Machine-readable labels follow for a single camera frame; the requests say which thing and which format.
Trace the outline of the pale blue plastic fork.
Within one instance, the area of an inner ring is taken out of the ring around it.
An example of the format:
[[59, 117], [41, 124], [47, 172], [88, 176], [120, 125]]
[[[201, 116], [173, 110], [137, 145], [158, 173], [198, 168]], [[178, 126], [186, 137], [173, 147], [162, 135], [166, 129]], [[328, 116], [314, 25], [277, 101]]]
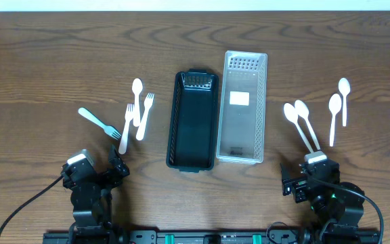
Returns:
[[121, 138], [121, 134], [111, 125], [106, 125], [102, 121], [100, 121], [93, 113], [91, 113], [89, 110], [87, 110], [84, 107], [81, 107], [78, 109], [78, 113], [86, 118], [87, 120], [91, 121], [92, 123], [96, 124], [97, 126], [101, 127], [104, 132], [110, 136], [111, 138], [114, 138], [115, 140], [119, 140]]

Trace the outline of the white plastic fork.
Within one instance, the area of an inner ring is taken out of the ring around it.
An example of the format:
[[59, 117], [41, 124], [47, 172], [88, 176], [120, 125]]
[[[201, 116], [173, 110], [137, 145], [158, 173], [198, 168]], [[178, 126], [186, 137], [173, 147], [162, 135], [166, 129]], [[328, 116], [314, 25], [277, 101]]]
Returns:
[[121, 141], [119, 144], [118, 152], [123, 155], [127, 152], [128, 133], [130, 122], [133, 119], [134, 104], [129, 103], [125, 111], [125, 125], [121, 134]]
[[138, 127], [137, 133], [136, 133], [136, 139], [137, 140], [143, 140], [145, 131], [146, 131], [146, 124], [148, 121], [148, 113], [153, 105], [154, 102], [154, 93], [148, 93], [145, 100], [144, 100], [144, 113], [140, 122], [140, 126]]

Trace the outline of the white plastic spoon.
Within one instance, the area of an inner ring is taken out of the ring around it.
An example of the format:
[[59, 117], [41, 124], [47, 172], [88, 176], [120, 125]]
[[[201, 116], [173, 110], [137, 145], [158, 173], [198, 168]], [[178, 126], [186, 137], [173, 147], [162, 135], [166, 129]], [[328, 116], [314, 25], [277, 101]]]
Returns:
[[139, 127], [140, 125], [140, 107], [139, 107], [139, 95], [143, 90], [142, 80], [135, 78], [133, 80], [132, 92], [134, 94], [134, 108], [133, 108], [133, 125]]

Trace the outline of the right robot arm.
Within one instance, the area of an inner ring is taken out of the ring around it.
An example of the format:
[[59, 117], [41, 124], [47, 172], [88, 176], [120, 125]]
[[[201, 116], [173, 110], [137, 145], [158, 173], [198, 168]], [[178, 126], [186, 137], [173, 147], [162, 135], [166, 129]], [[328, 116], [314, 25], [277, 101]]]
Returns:
[[281, 165], [282, 194], [292, 195], [296, 203], [309, 201], [318, 217], [319, 237], [353, 236], [364, 215], [364, 191], [350, 182], [340, 181], [339, 164], [330, 159], [301, 164], [301, 176], [291, 178]]

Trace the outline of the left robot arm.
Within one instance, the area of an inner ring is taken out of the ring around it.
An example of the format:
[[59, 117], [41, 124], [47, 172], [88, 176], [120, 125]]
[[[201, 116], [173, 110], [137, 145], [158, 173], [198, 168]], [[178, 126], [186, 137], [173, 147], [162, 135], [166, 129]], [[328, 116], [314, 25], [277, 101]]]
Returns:
[[62, 166], [63, 187], [72, 191], [73, 217], [81, 233], [105, 233], [112, 228], [112, 189], [130, 174], [115, 146], [110, 147], [111, 167], [96, 172], [94, 161], [85, 149], [69, 158]]

